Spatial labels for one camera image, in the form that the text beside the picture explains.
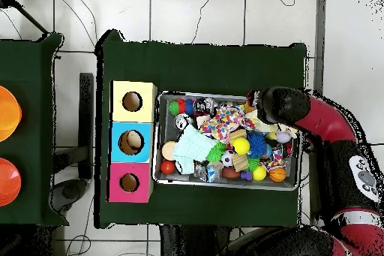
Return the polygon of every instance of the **yellow box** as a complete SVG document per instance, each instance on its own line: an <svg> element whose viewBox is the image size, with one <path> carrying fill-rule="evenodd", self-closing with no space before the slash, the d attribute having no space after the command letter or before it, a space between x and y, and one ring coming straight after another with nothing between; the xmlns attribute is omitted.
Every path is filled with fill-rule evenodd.
<svg viewBox="0 0 384 256"><path fill-rule="evenodd" d="M158 89L153 83L112 81L114 122L153 122ZM133 103L139 102L139 108Z"/></svg>

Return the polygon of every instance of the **red ball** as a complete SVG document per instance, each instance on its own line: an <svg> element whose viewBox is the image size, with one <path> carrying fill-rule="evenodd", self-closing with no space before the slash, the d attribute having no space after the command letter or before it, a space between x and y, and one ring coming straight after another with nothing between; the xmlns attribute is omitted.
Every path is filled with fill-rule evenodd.
<svg viewBox="0 0 384 256"><path fill-rule="evenodd" d="M164 174L171 174L171 173L175 172L175 162L164 160L161 163L161 167L160 168L161 168L161 172L162 173L164 173Z"/></svg>

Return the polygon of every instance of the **metal tray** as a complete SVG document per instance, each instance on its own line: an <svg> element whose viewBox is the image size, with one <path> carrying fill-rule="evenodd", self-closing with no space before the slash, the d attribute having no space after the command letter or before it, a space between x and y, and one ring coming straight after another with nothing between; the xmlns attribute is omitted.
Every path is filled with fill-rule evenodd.
<svg viewBox="0 0 384 256"><path fill-rule="evenodd" d="M243 179L225 179L220 178L213 183L203 182L196 178L193 174L181 175L177 170L169 175L161 172L161 147L167 141L177 141L181 133L174 125L175 117L168 111L168 104L177 99L197 99L197 98L213 98L217 102L232 101L235 104L244 104L246 97L227 96L227 95L210 95L210 94L195 94L188 92L162 92L156 99L155 126L154 126L154 150L152 159L152 178L165 184L178 185L207 185L224 188L246 188L246 189L262 189L262 190L278 190L292 191L299 185L298 166L301 163L301 146L302 133L299 133L297 139L293 140L293 153L287 159L286 179L283 182L273 182L268 175L263 181L244 181Z"/></svg>

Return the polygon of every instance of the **green tablecloth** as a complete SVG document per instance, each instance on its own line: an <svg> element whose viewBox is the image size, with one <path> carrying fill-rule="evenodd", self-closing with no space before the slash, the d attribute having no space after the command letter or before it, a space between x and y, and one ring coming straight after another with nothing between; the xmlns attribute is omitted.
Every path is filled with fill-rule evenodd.
<svg viewBox="0 0 384 256"><path fill-rule="evenodd" d="M294 226L295 191L208 188L155 183L147 204L105 201L110 80L153 82L159 91L246 95L270 86L303 87L306 47L178 45L123 42L116 30L99 40L97 54L95 218L109 223Z"/></svg>
<svg viewBox="0 0 384 256"><path fill-rule="evenodd" d="M10 90L22 109L15 132L0 142L0 157L19 170L22 186L16 200L0 207L1 224L66 224L51 211L53 171L53 54L62 36L38 42L0 40L0 86Z"/></svg>

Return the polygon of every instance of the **soccer ball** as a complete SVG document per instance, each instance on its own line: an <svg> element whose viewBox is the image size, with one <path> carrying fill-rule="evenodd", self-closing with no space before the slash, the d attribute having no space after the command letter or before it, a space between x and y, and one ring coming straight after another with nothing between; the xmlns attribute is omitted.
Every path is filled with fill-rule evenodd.
<svg viewBox="0 0 384 256"><path fill-rule="evenodd" d="M233 166L232 163L232 156L234 154L234 151L232 150L227 150L225 153L221 156L221 162L225 167L231 167Z"/></svg>

